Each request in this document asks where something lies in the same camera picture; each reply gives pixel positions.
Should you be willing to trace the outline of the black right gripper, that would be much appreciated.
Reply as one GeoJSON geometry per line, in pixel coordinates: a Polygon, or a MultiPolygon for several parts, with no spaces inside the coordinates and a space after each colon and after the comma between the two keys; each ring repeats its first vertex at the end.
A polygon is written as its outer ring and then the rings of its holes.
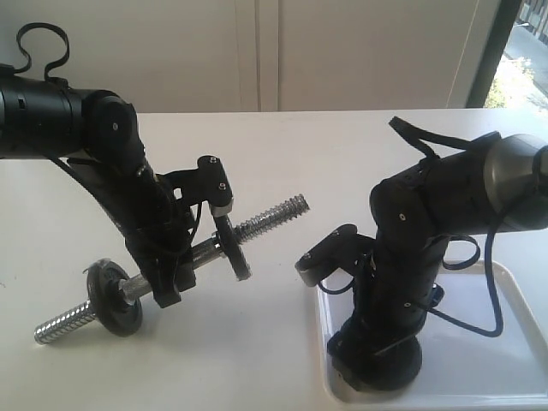
{"type": "Polygon", "coordinates": [[[367,386],[366,355],[383,355],[415,339],[444,298],[437,276],[446,236],[422,245],[398,244],[386,235],[369,242],[365,266],[354,275],[353,311],[327,343],[333,368],[355,390],[367,386]]]}

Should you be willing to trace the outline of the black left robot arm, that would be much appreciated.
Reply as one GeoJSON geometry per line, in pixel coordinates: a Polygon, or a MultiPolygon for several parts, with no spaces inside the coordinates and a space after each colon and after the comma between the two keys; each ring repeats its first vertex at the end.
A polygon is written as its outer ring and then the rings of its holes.
{"type": "Polygon", "coordinates": [[[1,156],[48,159],[86,189],[118,226],[160,307],[195,285],[188,210],[148,163],[137,113],[116,93],[32,80],[3,65],[1,156]]]}

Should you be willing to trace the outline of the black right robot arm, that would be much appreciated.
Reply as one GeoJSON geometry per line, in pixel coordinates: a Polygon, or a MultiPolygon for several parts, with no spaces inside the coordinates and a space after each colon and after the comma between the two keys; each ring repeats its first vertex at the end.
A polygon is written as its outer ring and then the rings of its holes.
{"type": "Polygon", "coordinates": [[[483,337],[498,337],[503,315],[492,269],[498,232],[547,226],[547,145],[525,134],[492,133],[456,144],[439,157],[426,151],[415,166],[383,179],[370,195],[374,237],[358,237],[352,265],[353,311],[327,344],[334,368],[356,390],[399,390],[422,366],[418,334],[429,316],[483,337]],[[441,269],[453,241],[485,237],[468,259],[485,262],[495,325],[482,328],[438,309],[441,269]]]}

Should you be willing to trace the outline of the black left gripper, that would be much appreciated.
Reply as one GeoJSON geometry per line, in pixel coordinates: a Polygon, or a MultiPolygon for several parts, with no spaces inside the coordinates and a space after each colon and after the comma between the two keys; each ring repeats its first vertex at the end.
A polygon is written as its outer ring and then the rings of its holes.
{"type": "Polygon", "coordinates": [[[129,204],[134,226],[125,245],[152,288],[161,308],[181,301],[196,285],[194,256],[189,252],[197,230],[192,209],[174,195],[174,188],[148,164],[141,164],[128,179],[129,204]]]}

